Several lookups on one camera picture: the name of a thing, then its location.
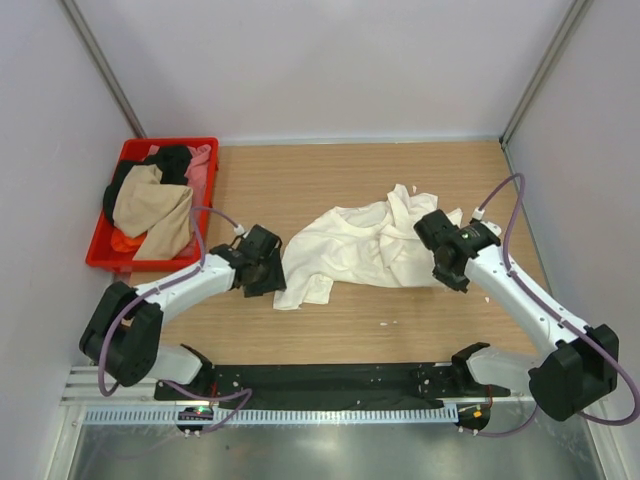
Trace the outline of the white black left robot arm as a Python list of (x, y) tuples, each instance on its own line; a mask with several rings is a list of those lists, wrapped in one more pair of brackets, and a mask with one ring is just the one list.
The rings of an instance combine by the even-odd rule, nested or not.
[(201, 302), (234, 289), (247, 298), (286, 289), (281, 263), (282, 240), (254, 225), (228, 244), (212, 248), (196, 263), (159, 281), (131, 287), (110, 285), (79, 341), (80, 351), (99, 368), (101, 393), (132, 387), (143, 379), (177, 385), (189, 399), (204, 398), (212, 387), (212, 363), (197, 350), (162, 347), (170, 321)]

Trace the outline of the white t-shirt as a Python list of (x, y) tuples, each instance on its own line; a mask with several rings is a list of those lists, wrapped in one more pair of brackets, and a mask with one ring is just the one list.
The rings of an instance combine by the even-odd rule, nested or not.
[(433, 254), (414, 231), (438, 207), (438, 197), (397, 184), (383, 201), (334, 207), (295, 234), (282, 256), (286, 289), (273, 308), (326, 304), (336, 282), (381, 288), (433, 288)]

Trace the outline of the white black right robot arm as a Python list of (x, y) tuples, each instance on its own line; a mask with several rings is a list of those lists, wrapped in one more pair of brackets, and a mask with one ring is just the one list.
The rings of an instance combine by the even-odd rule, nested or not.
[(484, 290), (526, 333), (533, 356), (491, 346), (471, 347), (450, 372), (452, 387), (472, 396), (485, 385), (533, 397), (542, 411), (564, 421), (617, 387), (618, 373), (603, 358), (618, 356), (611, 328), (589, 326), (542, 289), (512, 259), (503, 256), (497, 225), (472, 220), (458, 227), (441, 210), (414, 225), (434, 257), (433, 276), (450, 289)]

